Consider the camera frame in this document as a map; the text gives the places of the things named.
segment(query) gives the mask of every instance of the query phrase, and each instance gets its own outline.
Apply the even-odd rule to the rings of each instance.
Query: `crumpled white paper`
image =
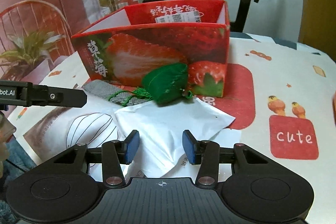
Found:
[[[197,140],[208,140],[234,119],[198,98],[181,99],[166,106],[150,101],[117,110],[115,123],[122,138],[134,129],[140,133],[140,147],[126,178],[137,176],[139,170],[147,177],[165,175],[184,154],[184,130],[190,130]]]
[[[210,140],[218,143],[221,147],[232,148],[235,143],[240,142],[242,132],[240,130],[225,128],[219,131]],[[177,165],[170,170],[163,178],[191,178],[193,182],[197,177],[200,165],[191,165],[188,162],[186,155],[184,154]],[[229,176],[232,175],[231,164],[220,164],[218,181],[225,181]]]

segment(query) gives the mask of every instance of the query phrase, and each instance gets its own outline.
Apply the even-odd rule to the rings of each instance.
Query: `barcode label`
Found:
[[[156,23],[201,22],[199,11],[190,11],[155,18]]]

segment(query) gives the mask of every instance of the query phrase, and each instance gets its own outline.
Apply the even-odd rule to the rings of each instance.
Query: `gray cloth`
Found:
[[[103,98],[107,100],[112,94],[115,94],[116,92],[120,91],[121,89],[116,87],[115,85],[111,85],[107,82],[104,82],[102,80],[93,80],[83,86],[83,89],[87,91],[88,93]],[[127,97],[131,96],[132,94],[130,92],[122,92],[118,94],[116,97],[111,98],[110,102],[113,102],[115,104],[121,105]],[[138,104],[142,104],[148,102],[148,100],[145,99],[138,99],[133,97],[127,104],[127,106],[134,106]]]

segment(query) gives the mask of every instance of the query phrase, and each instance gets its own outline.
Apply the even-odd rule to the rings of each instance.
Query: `strawberry box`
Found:
[[[123,7],[72,44],[92,80],[138,87],[150,71],[182,62],[193,93],[222,97],[229,37],[224,0],[169,0]]]

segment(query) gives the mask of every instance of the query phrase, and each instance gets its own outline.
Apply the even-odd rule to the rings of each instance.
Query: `strawberry image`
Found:
[[[179,51],[147,43],[131,35],[113,35],[106,48],[113,73],[122,85],[141,86],[142,78],[152,70],[177,62],[187,63]]]
[[[170,27],[124,32],[151,43],[174,48],[187,56],[190,63],[201,60],[225,62],[224,29],[221,28]]]
[[[226,65],[210,61],[198,61],[188,66],[188,84],[198,95],[222,97]]]

